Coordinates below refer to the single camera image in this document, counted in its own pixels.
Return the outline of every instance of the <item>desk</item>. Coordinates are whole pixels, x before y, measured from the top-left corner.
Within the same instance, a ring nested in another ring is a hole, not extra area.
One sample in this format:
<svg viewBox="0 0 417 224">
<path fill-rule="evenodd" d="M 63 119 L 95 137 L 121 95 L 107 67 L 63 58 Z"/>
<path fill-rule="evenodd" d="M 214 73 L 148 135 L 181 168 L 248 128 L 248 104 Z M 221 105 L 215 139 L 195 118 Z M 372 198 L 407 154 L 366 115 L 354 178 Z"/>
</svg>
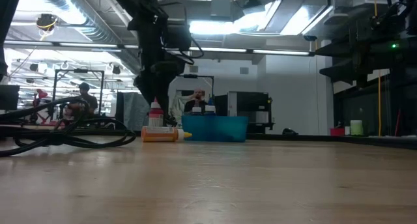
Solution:
<svg viewBox="0 0 417 224">
<path fill-rule="evenodd" d="M 417 151 L 139 139 L 103 150 L 37 148 L 0 158 L 0 217 L 4 224 L 415 223 Z"/>
</svg>

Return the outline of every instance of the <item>computer monitor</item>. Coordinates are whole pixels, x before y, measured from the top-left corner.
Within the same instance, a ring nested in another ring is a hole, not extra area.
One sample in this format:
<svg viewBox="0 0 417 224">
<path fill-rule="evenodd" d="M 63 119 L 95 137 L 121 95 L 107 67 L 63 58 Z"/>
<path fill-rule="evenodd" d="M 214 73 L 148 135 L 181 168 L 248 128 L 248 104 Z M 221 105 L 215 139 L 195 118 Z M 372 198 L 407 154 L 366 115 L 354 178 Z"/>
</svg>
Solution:
<svg viewBox="0 0 417 224">
<path fill-rule="evenodd" d="M 0 85 L 0 110 L 17 110 L 19 90 L 18 85 Z"/>
</svg>

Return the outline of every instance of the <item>blue bin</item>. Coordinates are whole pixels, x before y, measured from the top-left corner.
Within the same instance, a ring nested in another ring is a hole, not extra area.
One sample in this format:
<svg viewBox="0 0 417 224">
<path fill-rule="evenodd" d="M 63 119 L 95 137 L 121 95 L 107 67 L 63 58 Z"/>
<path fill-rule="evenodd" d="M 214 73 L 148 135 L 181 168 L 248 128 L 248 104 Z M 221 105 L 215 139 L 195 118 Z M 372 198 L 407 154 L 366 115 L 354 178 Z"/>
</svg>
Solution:
<svg viewBox="0 0 417 224">
<path fill-rule="evenodd" d="M 182 129 L 192 133 L 189 141 L 245 142 L 247 117 L 182 116 Z"/>
</svg>

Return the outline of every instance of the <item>table surface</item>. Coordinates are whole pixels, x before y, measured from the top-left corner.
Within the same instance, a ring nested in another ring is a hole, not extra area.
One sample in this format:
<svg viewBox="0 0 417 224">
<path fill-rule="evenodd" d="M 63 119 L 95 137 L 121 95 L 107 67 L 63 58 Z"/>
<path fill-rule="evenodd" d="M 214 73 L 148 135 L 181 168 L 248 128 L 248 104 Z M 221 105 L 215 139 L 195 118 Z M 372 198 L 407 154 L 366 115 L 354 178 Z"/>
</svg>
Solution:
<svg viewBox="0 0 417 224">
<path fill-rule="evenodd" d="M 103 137 L 94 137 L 105 141 Z M 10 141 L 2 142 L 0 150 Z M 1 223 L 417 223 L 417 151 L 145 143 L 0 158 Z"/>
</svg>

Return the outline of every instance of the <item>orange bottle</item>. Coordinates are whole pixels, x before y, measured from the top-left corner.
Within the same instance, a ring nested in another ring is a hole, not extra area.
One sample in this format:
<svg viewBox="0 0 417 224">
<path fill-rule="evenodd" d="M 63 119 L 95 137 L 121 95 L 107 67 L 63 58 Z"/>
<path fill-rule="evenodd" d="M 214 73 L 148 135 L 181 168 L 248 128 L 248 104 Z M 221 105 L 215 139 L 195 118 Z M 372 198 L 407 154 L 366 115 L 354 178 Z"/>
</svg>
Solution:
<svg viewBox="0 0 417 224">
<path fill-rule="evenodd" d="M 191 137 L 192 134 L 174 127 L 142 127 L 141 138 L 143 142 L 175 142 Z"/>
</svg>

